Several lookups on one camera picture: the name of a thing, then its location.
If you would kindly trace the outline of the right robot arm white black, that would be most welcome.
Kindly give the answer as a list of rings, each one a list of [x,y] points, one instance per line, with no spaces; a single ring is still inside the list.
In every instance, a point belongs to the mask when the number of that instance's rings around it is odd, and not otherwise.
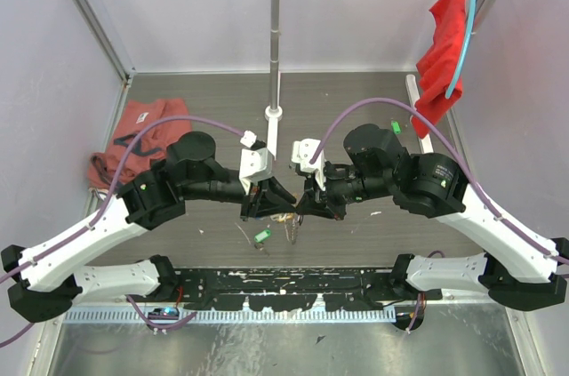
[[[454,228],[482,248],[463,258],[398,255],[389,286],[399,299],[446,289],[485,293],[519,311],[565,301],[568,283],[557,273],[556,259],[567,257],[567,240],[550,240],[523,228],[553,253],[541,255],[509,229],[498,205],[485,204],[477,196],[451,157],[411,154],[392,131],[375,124],[360,125],[345,137],[350,164],[332,164],[322,155],[312,162],[319,144],[314,139],[293,143],[291,166],[306,179],[299,215],[343,220],[350,204],[390,197],[400,209]]]

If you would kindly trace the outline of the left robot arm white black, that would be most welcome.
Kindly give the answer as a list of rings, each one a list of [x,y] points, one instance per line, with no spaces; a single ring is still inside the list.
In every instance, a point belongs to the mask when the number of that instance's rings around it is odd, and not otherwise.
[[[28,322],[40,323],[84,300],[172,299],[179,278],[165,256],[113,267],[91,262],[184,215],[190,200],[238,204],[242,220],[293,212],[296,199],[271,176],[263,143],[243,150],[237,170],[219,164],[215,152],[211,135],[186,133],[167,148],[164,159],[124,184],[98,212],[38,246],[2,250],[4,271],[14,281],[7,290],[11,308]]]

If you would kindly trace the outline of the metal keyring with yellow grip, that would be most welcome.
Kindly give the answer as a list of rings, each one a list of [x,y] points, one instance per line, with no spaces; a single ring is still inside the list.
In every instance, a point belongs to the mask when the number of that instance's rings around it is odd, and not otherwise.
[[[286,239],[292,245],[295,245],[297,242],[302,221],[302,215],[291,213],[284,223]]]

